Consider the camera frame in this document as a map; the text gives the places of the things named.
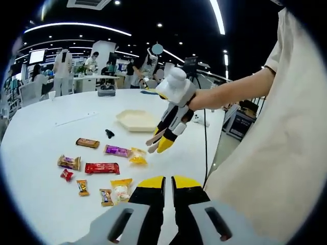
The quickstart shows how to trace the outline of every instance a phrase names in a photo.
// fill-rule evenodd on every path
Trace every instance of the beige plastic tray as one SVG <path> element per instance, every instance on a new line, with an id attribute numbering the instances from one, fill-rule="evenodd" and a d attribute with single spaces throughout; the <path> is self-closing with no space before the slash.
<path id="1" fill-rule="evenodd" d="M 116 117 L 130 132 L 153 132 L 159 123 L 152 114 L 142 110 L 125 110 Z"/>

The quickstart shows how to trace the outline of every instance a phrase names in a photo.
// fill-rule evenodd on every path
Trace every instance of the snack packet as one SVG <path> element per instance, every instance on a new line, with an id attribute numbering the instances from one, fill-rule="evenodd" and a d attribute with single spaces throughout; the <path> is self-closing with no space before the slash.
<path id="1" fill-rule="evenodd" d="M 86 180 L 77 180 L 76 182 L 78 184 L 78 188 L 80 189 L 79 195 L 81 197 L 90 195 L 90 193 L 88 193 L 88 191 L 86 189 Z"/>
<path id="2" fill-rule="evenodd" d="M 128 158 L 131 154 L 131 150 L 107 144 L 106 147 L 104 148 L 104 153 Z"/>
<path id="3" fill-rule="evenodd" d="M 111 186 L 115 196 L 115 205 L 120 202 L 128 202 L 130 195 L 130 184 L 133 179 L 112 180 Z"/>
<path id="4" fill-rule="evenodd" d="M 118 163 L 87 163 L 85 165 L 85 172 L 87 174 L 97 174 L 97 173 L 112 173 L 119 175 L 119 165 Z"/>
<path id="5" fill-rule="evenodd" d="M 78 140 L 76 140 L 76 145 L 81 145 L 81 146 L 85 146 L 85 147 L 90 147 L 90 148 L 96 149 L 96 148 L 99 147 L 100 141 L 79 138 Z"/>
<path id="6" fill-rule="evenodd" d="M 110 189 L 100 189 L 100 194 L 102 197 L 102 202 L 101 202 L 102 207 L 113 206 L 113 202 L 110 197 L 111 194 Z"/>
<path id="7" fill-rule="evenodd" d="M 138 164 L 138 165 L 146 165 L 148 164 L 145 160 L 147 152 L 140 150 L 138 148 L 132 148 L 131 150 L 131 158 L 129 159 L 130 162 Z"/>
<path id="8" fill-rule="evenodd" d="M 58 166 L 79 171 L 81 166 L 81 157 L 77 157 L 74 159 L 61 155 L 58 159 Z"/>
<path id="9" fill-rule="evenodd" d="M 69 172 L 67 169 L 64 169 L 60 177 L 64 178 L 67 182 L 69 182 L 72 179 L 72 175 L 74 173 Z"/>

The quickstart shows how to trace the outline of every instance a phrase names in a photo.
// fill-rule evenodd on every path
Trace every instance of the white table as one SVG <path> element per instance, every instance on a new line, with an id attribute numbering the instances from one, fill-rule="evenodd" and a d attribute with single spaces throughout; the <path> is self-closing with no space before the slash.
<path id="1" fill-rule="evenodd" d="M 119 79 L 119 77 L 105 76 L 105 75 L 92 75 L 92 76 L 83 76 L 80 78 L 74 78 L 74 81 L 76 83 L 76 91 L 78 93 L 95 91 L 97 79 Z"/>
<path id="2" fill-rule="evenodd" d="M 104 155 L 106 144 L 146 150 L 150 133 L 130 133 L 117 121 L 125 109 L 147 110 L 158 122 L 167 108 L 159 96 L 141 94 L 138 89 L 121 89 L 115 97 L 98 97 L 96 92 L 78 93 L 38 102 L 18 110 L 10 122 L 3 142 L 4 176 L 18 209 L 45 244 L 75 241 L 89 231 L 92 220 L 108 210 L 101 206 L 100 188 L 111 188 L 110 180 L 133 178 L 132 188 L 147 178 L 166 176 L 164 224 L 158 244 L 168 244 L 175 236 L 175 210 L 170 177 L 182 175 L 203 184 L 205 175 L 204 127 L 193 122 L 167 151 L 147 156 L 148 167 L 131 167 L 125 158 Z M 219 142 L 224 111 L 207 110 L 208 167 Z M 105 129 L 115 136 L 108 139 Z M 75 145 L 78 138 L 99 140 L 98 149 Z M 82 157 L 81 171 L 74 171 L 67 183 L 57 166 L 61 154 Z M 84 173 L 86 162 L 117 162 L 120 175 Z M 87 180 L 88 197 L 80 197 L 76 183 Z"/>

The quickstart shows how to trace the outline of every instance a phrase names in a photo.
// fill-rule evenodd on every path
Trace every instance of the ceiling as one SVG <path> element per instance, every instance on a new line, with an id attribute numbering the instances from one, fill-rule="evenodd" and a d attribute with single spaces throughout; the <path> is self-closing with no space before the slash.
<path id="1" fill-rule="evenodd" d="M 235 80 L 261 69 L 276 42 L 280 7 L 269 0 L 218 0 L 226 35 L 219 32 L 210 0 L 120 0 L 120 5 L 114 2 L 99 11 L 67 8 L 67 0 L 48 1 L 43 20 L 40 15 L 35 16 L 27 29 L 46 23 L 82 22 L 114 28 L 131 36 L 85 26 L 41 28 L 23 35 L 27 44 L 21 55 L 28 54 L 30 48 L 56 48 L 65 44 L 92 47 L 95 41 L 110 39 L 119 46 L 118 51 L 143 57 L 146 48 L 159 43 L 182 60 L 196 54 L 210 66 L 205 71 L 225 76 L 223 50 L 228 50 L 229 78 Z M 162 28 L 157 27 L 158 23 L 162 23 Z M 70 49 L 71 53 L 86 55 L 90 51 Z M 162 63 L 170 60 L 182 64 L 167 53 L 159 58 Z"/>

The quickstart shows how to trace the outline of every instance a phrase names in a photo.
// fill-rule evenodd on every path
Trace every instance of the black cable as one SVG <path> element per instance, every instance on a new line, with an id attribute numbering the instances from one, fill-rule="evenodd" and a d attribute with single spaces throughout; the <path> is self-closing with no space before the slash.
<path id="1" fill-rule="evenodd" d="M 199 88 L 202 89 L 199 79 L 197 77 L 195 77 L 195 78 L 196 78 L 196 81 L 198 81 Z M 204 110 L 204 138 L 205 138 L 205 177 L 204 177 L 204 182 L 203 182 L 202 188 L 204 189 L 205 184 L 208 180 L 208 145 L 207 145 L 207 136 L 206 136 L 206 113 L 205 113 L 205 109 L 203 109 L 203 110 Z"/>

